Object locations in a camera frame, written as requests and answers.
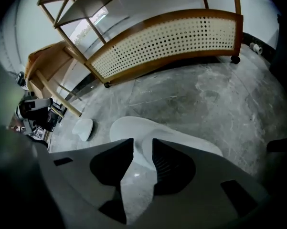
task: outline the marble floor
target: marble floor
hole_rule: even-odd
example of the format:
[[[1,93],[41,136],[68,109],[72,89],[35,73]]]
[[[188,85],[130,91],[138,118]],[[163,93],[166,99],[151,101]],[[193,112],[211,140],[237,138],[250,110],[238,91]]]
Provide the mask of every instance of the marble floor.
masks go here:
[[[109,89],[93,82],[78,93],[81,101],[72,101],[82,118],[94,120],[92,135],[87,142],[73,135],[77,118],[67,111],[52,134],[50,152],[110,142],[115,120],[139,116],[214,143],[225,158],[259,179],[267,143],[287,137],[287,95],[261,56],[242,45],[240,58],[237,65],[230,57],[177,63],[183,66]],[[132,163],[121,181],[128,223],[151,202],[155,182],[154,172]]]

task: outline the caster wheel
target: caster wheel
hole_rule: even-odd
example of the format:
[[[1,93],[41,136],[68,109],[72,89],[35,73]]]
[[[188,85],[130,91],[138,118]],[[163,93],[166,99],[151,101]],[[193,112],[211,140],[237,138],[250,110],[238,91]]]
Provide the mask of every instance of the caster wheel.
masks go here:
[[[105,88],[109,88],[110,87],[110,84],[108,82],[104,83],[104,87]]]
[[[238,56],[231,56],[230,59],[234,64],[238,64],[241,61]]]

